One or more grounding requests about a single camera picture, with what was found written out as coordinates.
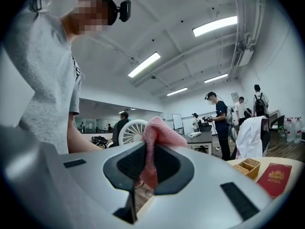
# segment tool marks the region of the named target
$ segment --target dark blue t-shirt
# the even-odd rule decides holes
[[[223,101],[218,101],[216,104],[216,114],[217,117],[221,116],[223,113],[227,114],[227,106],[224,104]],[[226,120],[222,121],[215,121],[215,128],[217,132],[228,132],[228,124]]]

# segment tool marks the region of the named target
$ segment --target pink towel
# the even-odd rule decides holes
[[[154,166],[154,145],[172,144],[176,146],[187,147],[185,138],[174,130],[172,130],[160,117],[152,118],[142,136],[142,140],[146,142],[147,156],[145,168],[142,171],[140,178],[152,189],[158,185],[157,171]]]

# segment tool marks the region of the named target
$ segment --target man in gray t-shirt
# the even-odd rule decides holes
[[[54,144],[59,154],[100,150],[74,126],[81,74],[71,42],[86,31],[109,25],[110,6],[105,0],[79,0],[76,8],[57,18],[29,4],[17,14],[5,37],[12,62],[35,91],[20,127]]]

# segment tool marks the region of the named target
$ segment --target person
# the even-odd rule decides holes
[[[192,116],[194,117],[192,123],[194,132],[199,132],[199,126],[201,125],[201,120],[198,118],[198,114],[196,113],[192,114]]]
[[[112,131],[112,127],[110,124],[108,124],[108,131]]]
[[[109,147],[115,147],[119,145],[119,134],[123,128],[124,125],[126,125],[128,121],[128,113],[122,112],[120,115],[120,119],[113,127],[113,135],[112,135],[112,141],[113,144],[111,144]]]
[[[222,159],[225,161],[230,160],[230,147],[228,141],[229,126],[225,119],[227,115],[227,106],[223,101],[218,100],[217,95],[214,92],[209,92],[207,94],[207,100],[212,101],[213,104],[216,104],[217,116],[205,121],[215,121],[215,129],[217,131],[219,145],[223,154]]]
[[[261,93],[259,85],[254,85],[255,95],[253,97],[253,115],[266,116],[269,118],[269,99],[265,93]]]
[[[244,106],[244,97],[240,97],[239,98],[239,102],[236,103],[236,105],[235,105],[235,111],[236,111],[236,115],[237,115],[237,120],[238,120],[239,126],[241,126],[242,123],[246,120],[246,117],[244,115],[245,111],[250,116],[252,116],[252,114]]]
[[[112,25],[117,8],[112,0],[78,0],[75,8],[57,18],[37,8],[38,1],[30,0],[15,16],[3,44],[35,91],[19,126],[53,144],[59,154],[100,150],[74,126],[81,71],[71,54],[71,43],[89,31]]]

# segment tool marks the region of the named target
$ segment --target black rectangular strip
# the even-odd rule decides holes
[[[63,165],[66,168],[71,168],[71,167],[75,167],[75,166],[80,166],[82,164],[86,164],[86,161],[84,161],[83,159],[77,159],[77,160],[73,160],[73,161],[68,161],[63,163]]]
[[[220,186],[243,220],[247,220],[259,212],[259,209],[233,182],[221,184]]]

